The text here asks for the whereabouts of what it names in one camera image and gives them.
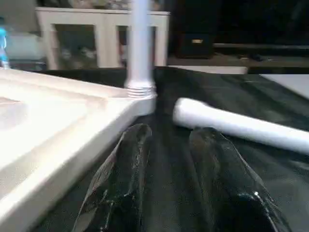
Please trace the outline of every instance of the wall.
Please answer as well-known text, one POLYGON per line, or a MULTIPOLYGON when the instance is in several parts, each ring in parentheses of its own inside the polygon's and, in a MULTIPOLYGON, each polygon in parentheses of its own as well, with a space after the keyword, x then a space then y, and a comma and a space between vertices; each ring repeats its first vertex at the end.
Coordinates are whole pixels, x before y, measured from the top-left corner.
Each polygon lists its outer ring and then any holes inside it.
POLYGON ((164 10, 173 12, 175 9, 176 0, 162 0, 161 1, 164 4, 164 10))
POLYGON ((0 16, 16 31, 38 31, 35 0, 0 0, 0 16))

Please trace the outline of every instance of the blue bottle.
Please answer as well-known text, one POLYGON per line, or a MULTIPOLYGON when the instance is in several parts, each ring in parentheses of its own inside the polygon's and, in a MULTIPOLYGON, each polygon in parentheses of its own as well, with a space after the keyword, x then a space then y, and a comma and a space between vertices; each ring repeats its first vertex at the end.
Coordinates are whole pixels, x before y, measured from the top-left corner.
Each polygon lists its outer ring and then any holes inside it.
POLYGON ((4 28, 0 28, 0 67, 5 69, 10 68, 9 59, 5 53, 6 47, 6 30, 4 28))

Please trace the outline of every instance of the vertical white pole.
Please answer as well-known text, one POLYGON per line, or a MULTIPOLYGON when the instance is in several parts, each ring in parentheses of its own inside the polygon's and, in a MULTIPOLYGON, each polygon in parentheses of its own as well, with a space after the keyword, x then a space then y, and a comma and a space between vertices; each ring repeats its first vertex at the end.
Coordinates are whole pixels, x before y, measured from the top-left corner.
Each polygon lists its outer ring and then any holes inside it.
POLYGON ((128 77, 125 83, 133 98, 155 96, 155 85, 150 70, 150 0, 132 0, 129 39, 128 77))

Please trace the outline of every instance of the white furniture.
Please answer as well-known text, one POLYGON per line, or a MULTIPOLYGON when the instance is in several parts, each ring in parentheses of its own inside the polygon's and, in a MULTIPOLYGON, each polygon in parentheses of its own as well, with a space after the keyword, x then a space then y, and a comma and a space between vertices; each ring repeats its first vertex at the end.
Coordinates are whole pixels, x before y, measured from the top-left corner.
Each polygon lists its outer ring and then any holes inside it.
MULTIPOLYGON (((118 26, 130 26, 130 11, 95 10, 71 8, 36 8, 47 52, 49 69, 58 69, 56 55, 59 44, 55 25, 93 25, 97 50, 97 65, 100 68, 121 67, 119 62, 118 26)), ((155 27, 155 65, 165 66, 169 30, 168 12, 150 12, 151 24, 155 27)))
POLYGON ((0 68, 0 231, 28 231, 154 96, 0 68))
POLYGON ((277 82, 285 88, 309 99, 308 74, 263 74, 262 77, 277 82))

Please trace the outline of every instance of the white pvc pipe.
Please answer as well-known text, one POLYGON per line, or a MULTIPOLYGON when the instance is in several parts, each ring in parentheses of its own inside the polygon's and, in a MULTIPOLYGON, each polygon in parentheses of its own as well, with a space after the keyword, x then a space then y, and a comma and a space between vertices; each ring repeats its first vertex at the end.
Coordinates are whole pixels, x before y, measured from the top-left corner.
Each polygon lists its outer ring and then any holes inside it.
POLYGON ((215 109, 191 99, 178 99, 173 120, 188 128, 213 127, 222 133, 309 154, 309 133, 275 123, 215 109))
POLYGON ((125 86, 131 97, 154 95, 150 72, 150 16, 149 0, 133 0, 129 40, 128 78, 125 86))

